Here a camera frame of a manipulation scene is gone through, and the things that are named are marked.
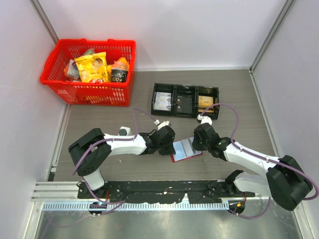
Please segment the red leather card holder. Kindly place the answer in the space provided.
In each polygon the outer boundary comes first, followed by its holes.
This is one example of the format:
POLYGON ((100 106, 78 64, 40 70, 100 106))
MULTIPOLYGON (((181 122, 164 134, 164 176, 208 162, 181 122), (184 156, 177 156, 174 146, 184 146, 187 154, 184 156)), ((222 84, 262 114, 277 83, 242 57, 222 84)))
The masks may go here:
POLYGON ((170 156, 173 163, 202 155, 202 151, 197 151, 193 148, 193 140, 194 137, 189 137, 173 143, 175 154, 170 156))

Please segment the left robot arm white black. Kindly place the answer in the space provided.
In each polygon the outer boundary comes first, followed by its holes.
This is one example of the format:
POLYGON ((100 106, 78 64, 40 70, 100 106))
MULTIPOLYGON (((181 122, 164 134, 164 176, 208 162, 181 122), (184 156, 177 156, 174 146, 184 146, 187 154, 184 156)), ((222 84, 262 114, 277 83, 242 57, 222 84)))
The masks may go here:
POLYGON ((107 157, 149 155, 155 152, 164 156, 172 155, 175 154, 174 139, 175 132, 168 125, 134 136, 104 134, 100 128, 95 128, 71 144, 68 151, 75 165, 73 173, 84 179, 91 195, 102 198, 107 189, 99 167, 107 157))

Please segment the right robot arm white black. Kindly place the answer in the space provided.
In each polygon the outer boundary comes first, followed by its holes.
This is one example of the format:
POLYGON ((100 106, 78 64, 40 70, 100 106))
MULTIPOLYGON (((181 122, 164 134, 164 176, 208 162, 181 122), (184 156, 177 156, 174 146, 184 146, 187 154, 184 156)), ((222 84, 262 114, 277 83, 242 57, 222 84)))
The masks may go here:
POLYGON ((209 123, 202 123, 194 130, 192 146, 254 172, 237 170, 229 175, 225 184, 229 196, 235 197, 241 192, 260 194, 293 211, 314 187, 293 157, 278 158, 253 151, 228 137, 221 138, 209 123))

